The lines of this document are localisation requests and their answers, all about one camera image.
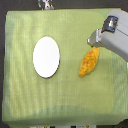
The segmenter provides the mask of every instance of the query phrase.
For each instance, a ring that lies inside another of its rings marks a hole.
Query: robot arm
[[[111,11],[102,29],[94,31],[87,43],[92,47],[105,47],[128,62],[128,13]]]

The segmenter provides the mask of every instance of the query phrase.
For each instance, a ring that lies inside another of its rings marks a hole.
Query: white oval
[[[33,52],[33,64],[36,72],[44,78],[51,77],[60,61],[59,48],[51,37],[41,38]]]

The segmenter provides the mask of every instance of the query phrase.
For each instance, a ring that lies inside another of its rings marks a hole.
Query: gray robot arm
[[[97,29],[87,40],[90,46],[105,47],[128,62],[128,13],[113,10],[102,29]]]

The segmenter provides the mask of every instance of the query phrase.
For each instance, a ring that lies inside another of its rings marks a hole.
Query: white plate
[[[60,61],[59,48],[51,37],[41,38],[33,52],[33,64],[36,72],[44,78],[51,77],[57,70]]]

